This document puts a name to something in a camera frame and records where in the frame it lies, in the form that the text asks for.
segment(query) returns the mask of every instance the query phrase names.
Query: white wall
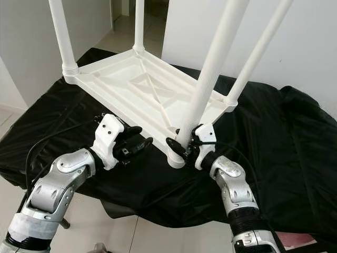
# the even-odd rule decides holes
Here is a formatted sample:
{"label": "white wall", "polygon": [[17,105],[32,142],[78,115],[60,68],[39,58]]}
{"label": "white wall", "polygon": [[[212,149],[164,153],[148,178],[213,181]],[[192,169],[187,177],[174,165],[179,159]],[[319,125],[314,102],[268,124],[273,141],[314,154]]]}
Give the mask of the white wall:
{"label": "white wall", "polygon": [[27,109],[27,105],[17,90],[6,66],[0,57],[0,106]]}
{"label": "white wall", "polygon": [[[170,0],[162,59],[201,69],[224,0]],[[252,0],[222,74],[237,77],[279,0]],[[337,1],[295,0],[251,80],[296,87],[337,119]]]}
{"label": "white wall", "polygon": [[[109,0],[63,0],[78,59],[110,29]],[[32,105],[61,77],[61,56],[47,0],[0,0],[0,55]]]}

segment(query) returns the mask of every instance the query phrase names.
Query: robotic arm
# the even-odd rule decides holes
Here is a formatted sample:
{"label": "robotic arm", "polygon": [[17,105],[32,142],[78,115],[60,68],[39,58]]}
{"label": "robotic arm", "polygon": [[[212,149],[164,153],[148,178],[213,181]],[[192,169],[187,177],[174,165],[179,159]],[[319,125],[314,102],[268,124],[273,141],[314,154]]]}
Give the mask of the robotic arm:
{"label": "robotic arm", "polygon": [[202,124],[193,130],[188,150],[171,138],[166,142],[184,158],[186,164],[209,171],[210,177],[220,187],[236,253],[284,251],[277,235],[261,217],[253,192],[245,180],[244,169],[215,152],[216,137],[212,124]]}
{"label": "robotic arm", "polygon": [[127,147],[126,139],[141,131],[139,126],[127,128],[120,119],[106,114],[90,149],[58,157],[49,173],[37,181],[21,212],[14,215],[0,252],[49,252],[74,192],[97,173],[97,168],[110,170],[150,145],[152,138]]}

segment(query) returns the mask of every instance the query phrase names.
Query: white tape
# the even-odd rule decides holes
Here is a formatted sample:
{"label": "white tape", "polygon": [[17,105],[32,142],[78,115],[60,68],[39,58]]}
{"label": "white tape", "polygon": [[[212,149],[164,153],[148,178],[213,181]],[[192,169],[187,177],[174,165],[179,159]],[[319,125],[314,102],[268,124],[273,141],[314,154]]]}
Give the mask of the white tape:
{"label": "white tape", "polygon": [[14,240],[19,242],[22,242],[27,237],[50,240],[56,234],[59,224],[59,222],[39,220],[23,213],[16,213],[8,232]]}

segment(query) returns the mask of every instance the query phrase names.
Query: black cloth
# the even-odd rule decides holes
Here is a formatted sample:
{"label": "black cloth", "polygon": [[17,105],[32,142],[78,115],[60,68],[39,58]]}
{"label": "black cloth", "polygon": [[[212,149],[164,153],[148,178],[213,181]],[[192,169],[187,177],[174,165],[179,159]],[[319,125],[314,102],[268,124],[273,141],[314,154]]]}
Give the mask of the black cloth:
{"label": "black cloth", "polygon": [[[111,55],[92,48],[78,64]],[[194,78],[200,73],[178,68]],[[226,95],[234,81],[220,76],[215,90]],[[101,113],[109,110],[78,86],[58,80],[2,138],[0,174],[25,188],[25,159],[34,143]],[[32,177],[59,155],[90,147],[96,127],[86,125],[40,145],[33,153]],[[237,153],[216,146],[246,170],[253,192],[259,192],[261,210],[275,230],[310,233],[336,250],[337,123],[315,100],[290,86],[278,90],[250,82],[234,112],[220,117],[214,129],[218,141],[237,147],[253,164],[258,186]],[[101,170],[78,192],[101,199],[111,217],[135,213],[166,227],[226,222],[220,190],[207,173],[170,168],[155,146],[126,167]]]}

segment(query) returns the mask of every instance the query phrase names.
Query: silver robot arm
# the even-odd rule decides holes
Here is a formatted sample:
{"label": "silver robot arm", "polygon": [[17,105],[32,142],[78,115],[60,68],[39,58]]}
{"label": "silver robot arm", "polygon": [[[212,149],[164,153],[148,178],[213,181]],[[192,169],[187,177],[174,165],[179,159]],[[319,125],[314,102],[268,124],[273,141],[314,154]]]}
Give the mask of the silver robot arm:
{"label": "silver robot arm", "polygon": [[188,150],[173,139],[167,138],[166,142],[184,158],[186,164],[209,171],[210,177],[220,187],[236,253],[284,252],[277,235],[261,217],[254,194],[246,182],[244,169],[215,152],[216,137],[212,124],[202,124],[193,130]]}
{"label": "silver robot arm", "polygon": [[116,151],[118,140],[126,143],[125,139],[141,130],[137,126],[127,128],[118,118],[106,114],[95,131],[90,149],[58,157],[49,173],[37,181],[21,212],[14,215],[7,237],[0,245],[0,253],[49,252],[58,225],[75,191],[85,180],[94,176],[102,164],[105,170],[115,167],[121,157],[119,154],[136,153],[152,143],[152,138],[148,138],[136,150],[119,145],[120,151]]}

